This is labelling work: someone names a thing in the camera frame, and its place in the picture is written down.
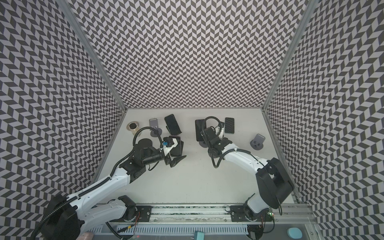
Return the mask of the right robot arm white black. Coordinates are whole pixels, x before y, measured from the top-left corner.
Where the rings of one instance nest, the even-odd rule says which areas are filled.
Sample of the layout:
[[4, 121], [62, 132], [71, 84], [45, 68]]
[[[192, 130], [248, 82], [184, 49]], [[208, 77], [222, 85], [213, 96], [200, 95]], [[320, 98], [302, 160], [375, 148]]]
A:
[[222, 161], [233, 163], [256, 178], [257, 190], [243, 204], [246, 218], [256, 221], [262, 212], [272, 208], [282, 211], [282, 203], [293, 192], [295, 185], [282, 162], [254, 156], [240, 149], [228, 138], [220, 138], [213, 128], [201, 131], [214, 168]]

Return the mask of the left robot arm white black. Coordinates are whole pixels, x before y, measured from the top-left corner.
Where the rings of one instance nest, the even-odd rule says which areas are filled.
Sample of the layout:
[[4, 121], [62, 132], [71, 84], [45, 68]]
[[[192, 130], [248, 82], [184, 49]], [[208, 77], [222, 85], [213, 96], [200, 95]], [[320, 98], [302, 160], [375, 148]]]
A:
[[140, 212], [136, 203], [126, 195], [101, 206], [97, 204], [133, 183], [146, 172], [147, 165], [163, 161], [174, 167], [185, 158], [183, 147], [184, 142], [177, 136], [165, 137], [158, 149], [153, 147], [151, 140], [140, 140], [112, 174], [67, 197], [53, 197], [31, 238], [34, 240], [41, 233], [46, 240], [75, 240], [88, 230], [110, 221], [136, 222]]

